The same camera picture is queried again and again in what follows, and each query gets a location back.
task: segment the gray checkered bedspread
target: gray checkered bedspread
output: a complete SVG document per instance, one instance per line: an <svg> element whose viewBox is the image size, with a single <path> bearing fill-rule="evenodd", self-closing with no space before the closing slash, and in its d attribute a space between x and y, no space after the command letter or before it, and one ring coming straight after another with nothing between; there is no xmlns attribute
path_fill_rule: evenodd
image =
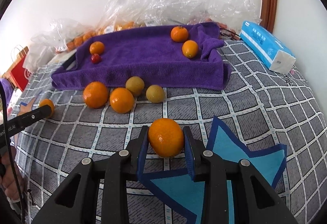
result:
<svg viewBox="0 0 327 224"><path fill-rule="evenodd" d="M288 79L267 70L243 42L226 41L218 51L232 65L224 91L166 88L164 103L151 104L139 97L132 111L124 115L108 105L87 108L82 91L59 91L51 86L51 73L59 65L40 68L18 104L40 94L35 103L50 98L56 111L51 119L41 120L19 135L16 161L37 204L32 206L28 199L27 222L84 157L100 160L112 155L137 137L142 125L161 117L189 125L195 137L206 144L213 115L223 119L250 150L287 145L287 169L276 191L299 223L310 222L327 196L327 128L307 81L296 68ZM12 115L18 111L16 105ZM149 148L145 170L181 168L185 166L183 156L170 162ZM102 188L101 184L97 223ZM127 182L127 194L130 223L186 223L140 183Z"/></svg>

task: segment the screw head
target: screw head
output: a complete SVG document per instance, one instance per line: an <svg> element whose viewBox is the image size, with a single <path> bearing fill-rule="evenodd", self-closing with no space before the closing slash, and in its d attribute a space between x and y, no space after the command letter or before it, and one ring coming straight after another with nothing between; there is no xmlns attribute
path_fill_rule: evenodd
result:
<svg viewBox="0 0 327 224"><path fill-rule="evenodd" d="M210 151L210 150L205 150L205 151L203 152L203 155L206 156L206 157L211 157L211 156L213 155L213 153L212 153L212 151Z"/></svg>
<svg viewBox="0 0 327 224"><path fill-rule="evenodd" d="M90 163L91 163L91 159L90 158L84 158L84 159L82 159L82 164L83 165L88 165Z"/></svg>
<svg viewBox="0 0 327 224"><path fill-rule="evenodd" d="M121 157L125 157L125 156L127 156L128 154L129 154L128 150L125 150L125 149L123 149L123 150L121 150L121 151L119 152L119 155L120 155Z"/></svg>
<svg viewBox="0 0 327 224"><path fill-rule="evenodd" d="M247 166L250 166L250 162L246 159L243 159L243 160L241 160L241 165L247 167Z"/></svg>

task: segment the blue tissue box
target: blue tissue box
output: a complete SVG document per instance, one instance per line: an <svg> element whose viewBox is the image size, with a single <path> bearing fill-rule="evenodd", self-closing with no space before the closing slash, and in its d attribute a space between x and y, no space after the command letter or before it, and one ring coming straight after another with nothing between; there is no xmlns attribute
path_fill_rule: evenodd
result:
<svg viewBox="0 0 327 224"><path fill-rule="evenodd" d="M269 70L288 74L294 66L295 57L291 50L263 27L244 21L240 37Z"/></svg>

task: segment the orange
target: orange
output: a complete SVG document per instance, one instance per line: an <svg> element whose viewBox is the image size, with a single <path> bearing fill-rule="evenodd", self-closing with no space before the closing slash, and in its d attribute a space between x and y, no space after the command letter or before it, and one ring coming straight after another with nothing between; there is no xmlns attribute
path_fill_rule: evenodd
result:
<svg viewBox="0 0 327 224"><path fill-rule="evenodd" d="M182 46L183 55L189 59L195 57L199 50L199 46L195 41L186 41Z"/></svg>
<svg viewBox="0 0 327 224"><path fill-rule="evenodd" d="M50 118L50 117L54 114L54 112L55 112L55 106L54 106L52 100L50 100L50 99L44 99L44 100L42 100L42 101L39 103L39 107L42 107L42 106L44 106L44 105L49 105L50 108L51 108L51 113L50 113L50 115L48 116L48 118Z"/></svg>
<svg viewBox="0 0 327 224"><path fill-rule="evenodd" d="M92 38L92 32L85 33L82 38L86 42L89 38Z"/></svg>
<svg viewBox="0 0 327 224"><path fill-rule="evenodd" d="M107 87L98 81L91 82L83 91L83 100L90 108L100 108L105 105L109 98Z"/></svg>
<svg viewBox="0 0 327 224"><path fill-rule="evenodd" d="M184 147L182 129L172 119L155 120L148 131L148 141L153 150L163 158L178 155Z"/></svg>
<svg viewBox="0 0 327 224"><path fill-rule="evenodd" d="M75 49L74 42L72 41L72 42L67 43L67 48L68 48L68 51L74 50Z"/></svg>
<svg viewBox="0 0 327 224"><path fill-rule="evenodd" d="M131 28L133 28L133 26L134 26L134 21L127 22L122 26L122 30L131 29Z"/></svg>
<svg viewBox="0 0 327 224"><path fill-rule="evenodd" d="M177 26L171 30L170 36L174 42L185 42L188 38L188 31L184 27Z"/></svg>
<svg viewBox="0 0 327 224"><path fill-rule="evenodd" d="M75 47L79 47L83 44L83 38L82 37L77 37L74 39L74 45Z"/></svg>
<svg viewBox="0 0 327 224"><path fill-rule="evenodd" d="M104 52L104 44L102 42L94 42L90 45L90 53L98 55L102 54Z"/></svg>
<svg viewBox="0 0 327 224"><path fill-rule="evenodd" d="M110 94L109 103L114 111L125 114L133 108L134 96L126 88L116 88Z"/></svg>

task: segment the red paper bag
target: red paper bag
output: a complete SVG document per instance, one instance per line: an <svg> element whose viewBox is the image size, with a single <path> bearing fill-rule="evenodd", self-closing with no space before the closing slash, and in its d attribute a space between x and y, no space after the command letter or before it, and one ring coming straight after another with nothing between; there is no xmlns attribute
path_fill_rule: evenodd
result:
<svg viewBox="0 0 327 224"><path fill-rule="evenodd" d="M17 65L10 71L10 75L13 78L13 80L16 82L16 86L19 87L21 91L24 91L25 87L27 86L28 83L28 78L31 75L31 73L23 68L23 63L25 60L24 56L18 63Z"/></svg>

